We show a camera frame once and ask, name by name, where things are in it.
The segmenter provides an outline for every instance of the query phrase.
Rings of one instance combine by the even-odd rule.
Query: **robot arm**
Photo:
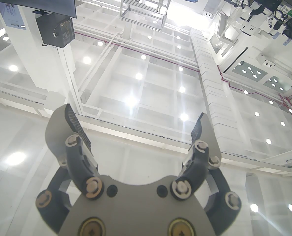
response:
[[[38,195],[36,206],[59,236],[215,236],[233,223],[241,209],[239,197],[219,169],[221,153],[204,113],[192,131],[179,176],[147,185],[127,185],[98,173],[90,141],[70,105],[53,112],[46,142],[61,167]],[[205,179],[213,195],[203,209],[193,194]],[[66,194],[71,180],[81,192],[73,206]]]

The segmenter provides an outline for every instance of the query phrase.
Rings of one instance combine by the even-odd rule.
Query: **white pillar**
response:
[[[8,27],[0,12],[1,22],[29,76],[39,88],[60,93],[65,103],[82,113],[73,72],[75,64],[70,44],[65,48],[44,45],[33,8],[18,6],[25,28]]]

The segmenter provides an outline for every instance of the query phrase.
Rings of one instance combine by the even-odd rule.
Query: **aluminum frame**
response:
[[[153,30],[161,31],[165,21],[167,19],[167,10],[172,0],[168,0],[167,4],[164,5],[164,0],[159,0],[158,2],[153,0],[144,0],[151,2],[157,5],[157,8],[153,8],[141,3],[143,0],[121,0],[121,7],[120,7],[120,19],[135,23],[137,25],[141,25]],[[136,21],[129,18],[128,12],[134,12],[136,15],[140,17],[148,17],[150,19],[160,21],[160,26],[155,27],[147,23],[142,23],[141,21]]]

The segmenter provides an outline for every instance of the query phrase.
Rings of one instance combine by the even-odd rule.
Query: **black box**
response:
[[[63,48],[75,38],[73,20],[69,16],[51,13],[36,21],[45,44]]]

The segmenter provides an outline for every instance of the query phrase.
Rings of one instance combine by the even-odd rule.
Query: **screw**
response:
[[[98,190],[98,183],[96,181],[91,181],[87,185],[87,192],[95,193]]]
[[[179,194],[183,194],[183,193],[186,193],[188,191],[188,188],[183,181],[178,181],[178,183],[176,184],[176,191]]]

